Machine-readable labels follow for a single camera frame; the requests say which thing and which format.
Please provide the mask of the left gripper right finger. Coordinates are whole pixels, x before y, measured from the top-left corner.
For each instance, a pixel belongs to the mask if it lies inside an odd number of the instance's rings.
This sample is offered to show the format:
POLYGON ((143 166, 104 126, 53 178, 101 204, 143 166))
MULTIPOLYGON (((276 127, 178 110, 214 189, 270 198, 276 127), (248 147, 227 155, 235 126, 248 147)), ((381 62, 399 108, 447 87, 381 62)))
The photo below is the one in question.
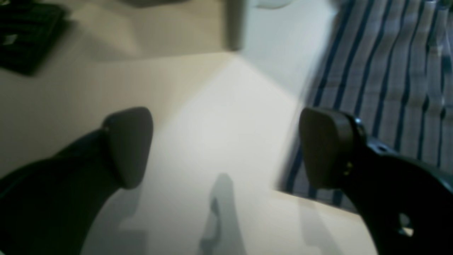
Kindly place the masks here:
POLYGON ((378 254, 452 254, 451 175, 403 157, 340 111, 304 108, 299 134, 310 184, 351 200, 378 254))

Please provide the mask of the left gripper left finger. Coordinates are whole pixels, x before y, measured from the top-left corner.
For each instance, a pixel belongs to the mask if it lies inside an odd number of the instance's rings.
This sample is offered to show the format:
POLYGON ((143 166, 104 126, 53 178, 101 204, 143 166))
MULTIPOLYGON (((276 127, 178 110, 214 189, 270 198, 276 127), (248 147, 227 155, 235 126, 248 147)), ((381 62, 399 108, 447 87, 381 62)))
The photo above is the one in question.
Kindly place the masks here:
POLYGON ((153 137, 146 107, 108 115, 54 156, 1 178, 1 254, 79 255, 99 211, 141 184, 153 137))

